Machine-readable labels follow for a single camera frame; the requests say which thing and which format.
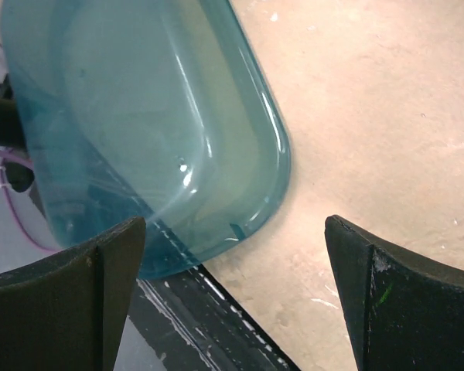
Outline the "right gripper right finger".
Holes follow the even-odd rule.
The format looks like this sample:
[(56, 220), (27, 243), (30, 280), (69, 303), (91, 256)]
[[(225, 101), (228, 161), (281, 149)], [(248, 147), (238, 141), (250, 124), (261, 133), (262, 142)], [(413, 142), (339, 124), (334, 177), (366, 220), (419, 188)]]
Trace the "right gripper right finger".
[(334, 215), (325, 239), (359, 370), (464, 370), (464, 271)]

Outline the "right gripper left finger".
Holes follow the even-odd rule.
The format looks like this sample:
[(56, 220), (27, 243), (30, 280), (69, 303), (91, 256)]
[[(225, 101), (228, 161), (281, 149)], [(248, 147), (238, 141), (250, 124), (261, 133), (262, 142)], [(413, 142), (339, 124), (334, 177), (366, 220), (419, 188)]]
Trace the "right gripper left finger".
[(140, 216), (0, 273), (0, 370), (112, 370), (145, 246)]

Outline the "teal transparent plastic tub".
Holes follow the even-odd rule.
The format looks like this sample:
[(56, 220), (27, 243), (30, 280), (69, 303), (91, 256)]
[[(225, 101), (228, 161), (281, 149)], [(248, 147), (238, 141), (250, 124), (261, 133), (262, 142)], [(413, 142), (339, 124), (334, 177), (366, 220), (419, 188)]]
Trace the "teal transparent plastic tub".
[(0, 35), (60, 246), (141, 216), (160, 278), (277, 212), (288, 135), (229, 1), (5, 1)]

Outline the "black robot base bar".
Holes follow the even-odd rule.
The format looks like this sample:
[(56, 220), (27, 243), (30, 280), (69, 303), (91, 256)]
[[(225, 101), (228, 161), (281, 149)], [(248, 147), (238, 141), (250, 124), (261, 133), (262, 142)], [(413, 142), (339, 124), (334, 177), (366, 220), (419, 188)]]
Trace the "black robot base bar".
[(203, 266), (139, 279), (128, 320), (122, 369), (298, 369)]

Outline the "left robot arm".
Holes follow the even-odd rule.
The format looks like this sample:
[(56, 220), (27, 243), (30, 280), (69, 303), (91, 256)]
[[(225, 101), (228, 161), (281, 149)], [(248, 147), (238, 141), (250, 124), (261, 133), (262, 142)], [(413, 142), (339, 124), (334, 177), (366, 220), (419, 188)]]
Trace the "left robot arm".
[(0, 80), (0, 147), (5, 152), (0, 170), (5, 182), (17, 193), (28, 191), (35, 175), (8, 75)]

